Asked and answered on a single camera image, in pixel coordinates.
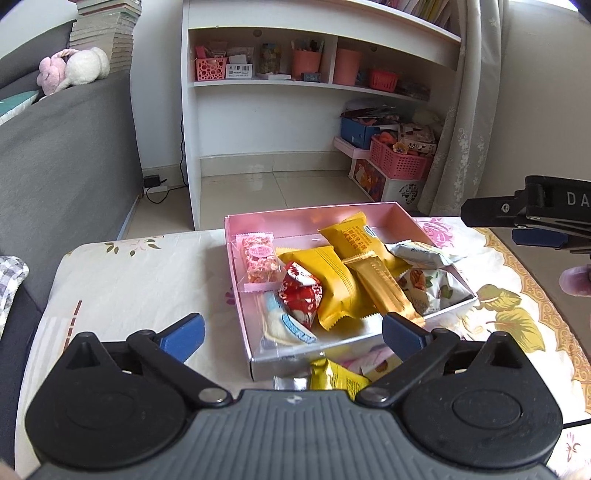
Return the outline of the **right hand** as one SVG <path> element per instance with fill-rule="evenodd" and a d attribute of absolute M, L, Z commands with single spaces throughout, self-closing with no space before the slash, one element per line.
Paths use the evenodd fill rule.
<path fill-rule="evenodd" d="M 591 266 L 578 266 L 565 270 L 559 278 L 563 292 L 576 297 L 591 296 Z"/>

